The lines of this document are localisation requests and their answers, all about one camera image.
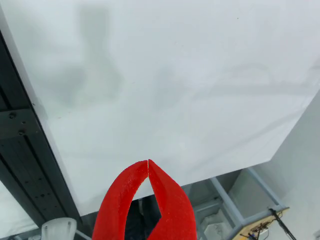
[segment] white surface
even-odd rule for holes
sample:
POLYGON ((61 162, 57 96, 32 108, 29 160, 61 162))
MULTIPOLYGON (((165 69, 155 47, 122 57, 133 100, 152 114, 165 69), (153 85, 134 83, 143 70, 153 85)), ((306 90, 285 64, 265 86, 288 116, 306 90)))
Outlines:
POLYGON ((37 228, 34 221, 0 181, 0 239, 37 228))
POLYGON ((81 215, 136 161, 185 185, 270 160, 319 88, 319 1, 1 6, 81 215))
POLYGON ((69 217, 47 221, 41 228, 41 240, 74 240, 77 221, 69 217))
MULTIPOLYGON (((272 160, 254 167, 282 202, 290 207, 283 214, 282 220, 296 239, 315 240, 320 236, 319 109, 320 93, 313 99, 272 160)), ((241 181, 236 192, 244 215, 251 215, 252 209, 269 204, 269 201, 256 195, 256 202, 246 201, 243 196, 252 195, 256 188, 248 184, 247 178, 242 178, 241 181)), ((277 223, 273 223, 269 231, 267 240, 288 240, 277 223)))

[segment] black metal frame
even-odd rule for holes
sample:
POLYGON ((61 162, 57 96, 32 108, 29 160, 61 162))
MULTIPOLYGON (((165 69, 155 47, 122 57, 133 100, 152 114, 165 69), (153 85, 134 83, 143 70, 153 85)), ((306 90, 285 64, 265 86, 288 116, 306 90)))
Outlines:
POLYGON ((76 205, 0 32, 0 181, 38 227, 76 205))

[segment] white plastic part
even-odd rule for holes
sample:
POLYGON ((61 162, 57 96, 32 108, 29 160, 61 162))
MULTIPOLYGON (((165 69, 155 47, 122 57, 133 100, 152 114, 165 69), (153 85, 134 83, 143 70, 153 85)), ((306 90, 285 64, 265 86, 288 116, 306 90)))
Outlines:
POLYGON ((41 240, 73 240, 77 230, 77 221, 68 218, 56 218, 42 225, 41 240))

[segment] gray metal frame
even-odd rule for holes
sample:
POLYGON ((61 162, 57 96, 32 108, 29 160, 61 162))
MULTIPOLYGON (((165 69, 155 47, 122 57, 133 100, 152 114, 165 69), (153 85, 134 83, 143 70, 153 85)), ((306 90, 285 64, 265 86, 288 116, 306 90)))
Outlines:
MULTIPOLYGON (((270 197, 270 199, 274 202, 275 206, 272 207, 276 212, 281 212, 285 210, 287 207, 282 203, 280 198, 275 194, 274 191, 263 181, 263 179, 257 174, 257 172, 252 168, 248 167, 244 169, 243 171, 246 171, 252 178, 253 180, 259 185, 259 187, 262 188, 262 190, 270 197)), ((254 222, 257 222, 261 219, 264 219, 268 216, 271 216, 271 212, 267 209, 261 212, 258 212, 255 215, 252 215, 250 217, 244 218, 232 199, 229 197, 225 189, 222 187, 220 182, 216 177, 212 177, 211 179, 212 184, 220 194, 220 197, 222 198, 221 200, 216 200, 216 201, 209 201, 204 204, 198 205, 193 207, 194 210, 194 215, 195 215, 195 221, 196 221, 196 227, 197 231, 199 234, 199 238, 202 238, 202 240, 208 240, 207 236, 204 233, 204 229, 201 227, 201 222, 199 221, 197 217, 197 212, 202 211, 204 209, 213 207, 215 205, 219 205, 222 213, 225 215, 227 221, 229 222, 230 226, 233 228, 232 231, 229 233, 229 235, 224 239, 224 240, 231 240, 233 239, 240 231, 242 228, 244 228, 247 225, 250 225, 254 222), (234 216, 235 222, 231 219, 230 215, 228 214, 228 211, 226 208, 229 210, 231 215, 234 216)))

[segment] white board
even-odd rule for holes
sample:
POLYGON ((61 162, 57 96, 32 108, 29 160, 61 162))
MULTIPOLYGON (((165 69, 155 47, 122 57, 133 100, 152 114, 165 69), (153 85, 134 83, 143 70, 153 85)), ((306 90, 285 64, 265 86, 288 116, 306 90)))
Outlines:
MULTIPOLYGON (((4 0, 81 215, 129 165, 180 185, 271 159, 319 89, 318 1, 4 0)), ((136 194, 152 193, 148 183, 136 194)))

